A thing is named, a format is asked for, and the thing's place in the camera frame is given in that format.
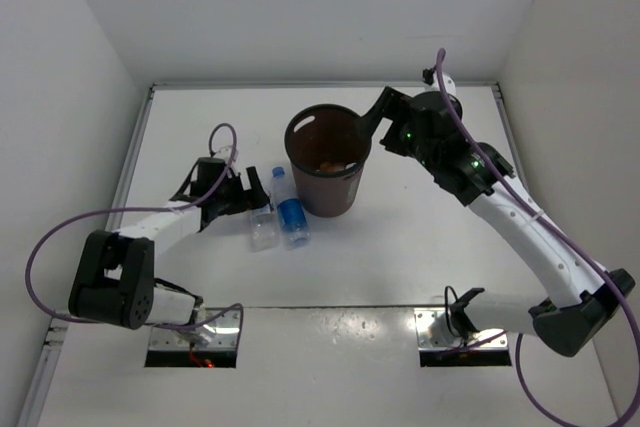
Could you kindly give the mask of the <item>blue label water bottle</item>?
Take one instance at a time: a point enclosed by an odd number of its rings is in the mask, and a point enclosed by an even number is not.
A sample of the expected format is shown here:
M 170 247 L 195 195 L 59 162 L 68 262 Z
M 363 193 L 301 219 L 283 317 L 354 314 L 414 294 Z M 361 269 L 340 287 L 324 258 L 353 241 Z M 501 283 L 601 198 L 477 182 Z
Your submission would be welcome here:
M 303 247 L 310 240 L 308 222 L 294 182 L 285 169 L 272 169 L 271 193 L 279 215 L 280 226 L 288 249 Z

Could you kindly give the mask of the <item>orange juice bottle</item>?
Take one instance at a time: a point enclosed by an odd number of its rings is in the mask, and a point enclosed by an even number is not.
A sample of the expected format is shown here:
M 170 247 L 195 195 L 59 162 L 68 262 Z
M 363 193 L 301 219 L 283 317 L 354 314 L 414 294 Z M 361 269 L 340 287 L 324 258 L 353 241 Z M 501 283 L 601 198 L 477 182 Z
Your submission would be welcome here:
M 342 171 L 343 166 L 343 163 L 325 161 L 320 164 L 319 171 L 323 173 L 337 173 Z

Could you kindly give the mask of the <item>brown plastic waste bin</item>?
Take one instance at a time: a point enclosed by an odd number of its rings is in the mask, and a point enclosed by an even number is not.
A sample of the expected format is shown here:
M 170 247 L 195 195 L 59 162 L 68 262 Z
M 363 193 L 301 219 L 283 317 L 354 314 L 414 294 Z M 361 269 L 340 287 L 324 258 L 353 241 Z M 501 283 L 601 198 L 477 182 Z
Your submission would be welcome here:
M 346 213 L 358 192 L 372 141 L 358 135 L 359 115 L 340 105 L 308 107 L 289 122 L 284 147 L 303 207 L 332 218 Z

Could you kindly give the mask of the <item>orange label clear bottle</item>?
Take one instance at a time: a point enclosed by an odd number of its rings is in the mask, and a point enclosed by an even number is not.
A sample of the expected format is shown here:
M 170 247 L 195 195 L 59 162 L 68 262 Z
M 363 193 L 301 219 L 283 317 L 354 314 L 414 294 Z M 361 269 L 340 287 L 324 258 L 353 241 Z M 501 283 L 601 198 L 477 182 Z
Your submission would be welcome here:
M 271 202 L 251 210 L 249 221 L 251 226 L 251 246 L 254 251 L 264 251 L 278 245 L 278 220 Z

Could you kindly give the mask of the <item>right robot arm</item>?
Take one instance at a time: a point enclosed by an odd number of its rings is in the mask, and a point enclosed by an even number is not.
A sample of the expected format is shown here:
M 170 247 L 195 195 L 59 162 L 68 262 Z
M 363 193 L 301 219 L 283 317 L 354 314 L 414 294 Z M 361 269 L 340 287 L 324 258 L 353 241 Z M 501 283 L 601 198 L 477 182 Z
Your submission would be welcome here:
M 358 122 L 359 134 L 370 138 L 383 119 L 390 120 L 381 145 L 415 159 L 442 190 L 492 227 L 546 292 L 538 300 L 472 288 L 447 308 L 444 335 L 468 341 L 482 330 L 502 329 L 536 336 L 555 353 L 573 357 L 613 317 L 635 281 L 623 269 L 589 266 L 559 239 L 557 226 L 510 163 L 463 133 L 461 114 L 452 95 L 427 91 L 410 97 L 386 87 Z

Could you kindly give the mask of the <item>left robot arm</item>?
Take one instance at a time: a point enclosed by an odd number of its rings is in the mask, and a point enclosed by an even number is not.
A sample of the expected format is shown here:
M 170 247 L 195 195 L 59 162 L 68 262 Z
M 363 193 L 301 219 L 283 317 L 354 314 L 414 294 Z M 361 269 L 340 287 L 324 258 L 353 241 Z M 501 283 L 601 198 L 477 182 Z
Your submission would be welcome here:
M 134 224 L 87 237 L 68 301 L 70 313 L 131 330 L 152 325 L 205 342 L 213 320 L 202 297 L 157 278 L 155 263 L 217 218 L 269 203 L 255 167 L 239 174 L 220 158 L 199 158 L 165 206 Z

